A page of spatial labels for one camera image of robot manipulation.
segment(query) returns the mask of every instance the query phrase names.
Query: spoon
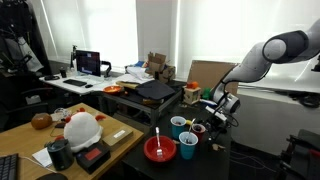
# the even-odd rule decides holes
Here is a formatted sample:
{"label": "spoon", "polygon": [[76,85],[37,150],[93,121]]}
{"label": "spoon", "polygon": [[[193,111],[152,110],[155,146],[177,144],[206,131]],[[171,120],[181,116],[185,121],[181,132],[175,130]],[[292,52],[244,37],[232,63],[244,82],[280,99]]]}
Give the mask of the spoon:
{"label": "spoon", "polygon": [[192,120],[192,122],[191,122],[191,124],[190,124],[190,127],[189,127],[189,134],[188,134],[188,136],[187,136],[187,138],[186,138],[186,143],[187,144],[191,144],[191,142],[189,141],[189,136],[190,136],[190,131],[191,131],[191,128],[192,128],[192,125],[193,125],[193,122],[196,120],[196,118],[193,118],[193,120]]}

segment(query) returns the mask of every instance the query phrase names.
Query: speaker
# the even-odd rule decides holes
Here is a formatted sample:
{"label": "speaker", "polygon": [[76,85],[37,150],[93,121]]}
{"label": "speaker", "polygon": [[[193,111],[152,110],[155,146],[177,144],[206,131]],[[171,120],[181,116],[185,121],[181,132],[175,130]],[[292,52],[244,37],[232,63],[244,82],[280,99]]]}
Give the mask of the speaker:
{"label": "speaker", "polygon": [[46,145],[52,164],[57,171],[68,169],[74,161],[70,143],[60,139]]}

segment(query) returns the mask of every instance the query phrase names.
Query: red bowl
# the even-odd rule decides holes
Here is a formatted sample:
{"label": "red bowl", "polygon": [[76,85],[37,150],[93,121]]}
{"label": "red bowl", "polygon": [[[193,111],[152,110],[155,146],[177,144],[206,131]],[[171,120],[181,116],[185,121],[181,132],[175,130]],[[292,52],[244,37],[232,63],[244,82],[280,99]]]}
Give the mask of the red bowl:
{"label": "red bowl", "polygon": [[162,149],[162,157],[158,157],[157,149],[157,137],[153,136],[149,138],[143,147],[143,152],[151,161],[154,162],[167,162],[171,160],[177,153],[176,144],[172,141],[172,139],[167,136],[160,136],[160,147]]}

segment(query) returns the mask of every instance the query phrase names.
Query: computer monitor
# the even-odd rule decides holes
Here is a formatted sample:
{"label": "computer monitor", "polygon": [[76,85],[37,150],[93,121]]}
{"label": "computer monitor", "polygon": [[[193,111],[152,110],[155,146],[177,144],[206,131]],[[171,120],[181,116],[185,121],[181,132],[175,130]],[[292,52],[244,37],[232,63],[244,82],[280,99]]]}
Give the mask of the computer monitor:
{"label": "computer monitor", "polygon": [[101,76],[99,52],[76,50],[76,62],[79,72]]}

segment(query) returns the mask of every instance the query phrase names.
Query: keyboard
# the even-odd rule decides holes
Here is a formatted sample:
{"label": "keyboard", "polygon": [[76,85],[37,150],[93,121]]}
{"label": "keyboard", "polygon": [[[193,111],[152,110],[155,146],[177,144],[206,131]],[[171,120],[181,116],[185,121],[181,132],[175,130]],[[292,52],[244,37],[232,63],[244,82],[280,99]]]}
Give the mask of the keyboard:
{"label": "keyboard", "polygon": [[18,154],[0,157],[0,179],[16,180],[18,171]]}
{"label": "keyboard", "polygon": [[65,81],[63,81],[64,83],[67,83],[67,84],[71,84],[71,85],[75,85],[75,86],[84,86],[86,85],[87,83],[86,82],[83,82],[83,81],[78,81],[78,80],[74,80],[74,79],[67,79]]}

